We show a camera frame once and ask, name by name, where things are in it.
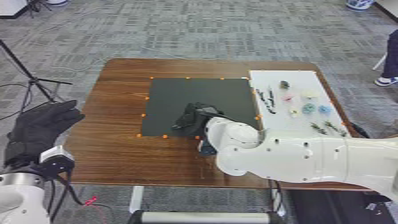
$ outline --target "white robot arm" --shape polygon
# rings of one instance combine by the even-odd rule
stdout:
[[[50,224],[43,177],[33,173],[11,173],[0,175],[0,180],[0,223]]]
[[[248,172],[292,182],[342,182],[376,190],[398,202],[398,138],[340,138],[312,133],[260,132],[216,117],[207,123],[209,143],[225,173]]]

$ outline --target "white cylinder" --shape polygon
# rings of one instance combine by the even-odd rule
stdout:
[[[267,213],[145,212],[143,223],[271,223]]]

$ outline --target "black mat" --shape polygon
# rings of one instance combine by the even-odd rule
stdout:
[[[207,103],[258,129],[255,98],[244,79],[155,79],[143,120],[145,136],[182,136],[171,127],[189,103]]]

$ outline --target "black tripod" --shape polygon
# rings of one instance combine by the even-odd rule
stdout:
[[[4,48],[4,51],[8,52],[8,55],[10,55],[10,57],[11,57],[13,61],[15,61],[15,63],[17,63],[17,65],[18,65],[24,73],[26,73],[26,76],[29,77],[29,88],[27,88],[27,93],[26,93],[26,98],[24,98],[24,104],[22,104],[22,112],[24,112],[33,86],[38,87],[42,93],[45,94],[47,99],[49,99],[49,102],[50,103],[56,103],[56,98],[59,97],[58,91],[59,91],[61,84],[72,85],[72,83],[70,82],[56,81],[56,80],[49,80],[49,79],[40,79],[38,77],[34,77],[34,75],[29,72],[29,70],[27,70],[24,64],[22,64],[22,61],[18,60],[17,55],[15,55],[15,53],[13,53],[13,51],[11,51],[11,49],[10,49],[10,47],[8,47],[8,45],[6,45],[6,43],[4,43],[3,40],[0,40],[0,46]],[[47,88],[47,86],[42,84],[42,82],[50,82],[50,83],[56,83],[58,84],[54,91]]]

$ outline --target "pink object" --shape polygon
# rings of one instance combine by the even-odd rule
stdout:
[[[285,101],[285,102],[292,102],[294,97],[296,97],[296,96],[294,96],[292,94],[287,94],[285,97],[283,97],[283,101]]]

